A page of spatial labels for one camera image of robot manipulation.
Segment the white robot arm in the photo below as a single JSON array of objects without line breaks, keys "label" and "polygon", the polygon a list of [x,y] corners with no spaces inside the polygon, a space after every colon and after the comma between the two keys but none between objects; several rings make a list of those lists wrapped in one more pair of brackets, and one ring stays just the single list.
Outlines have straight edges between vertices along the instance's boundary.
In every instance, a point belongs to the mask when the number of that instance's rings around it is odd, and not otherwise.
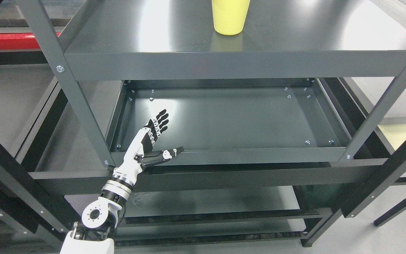
[{"label": "white robot arm", "polygon": [[88,204],[73,230],[65,237],[61,254],[114,254],[111,238],[119,222],[119,211],[129,199],[136,179],[115,172],[104,184],[97,200]]}]

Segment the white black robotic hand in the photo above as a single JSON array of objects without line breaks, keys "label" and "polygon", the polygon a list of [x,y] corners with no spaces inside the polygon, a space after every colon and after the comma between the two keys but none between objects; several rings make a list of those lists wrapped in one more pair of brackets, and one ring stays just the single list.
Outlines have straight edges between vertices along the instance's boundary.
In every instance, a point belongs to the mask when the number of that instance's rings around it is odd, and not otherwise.
[{"label": "white black robotic hand", "polygon": [[184,147],[153,150],[159,137],[168,128],[168,116],[166,109],[160,111],[137,132],[123,157],[122,165],[114,170],[110,181],[134,185],[137,176],[147,167],[166,163],[184,151]]}]

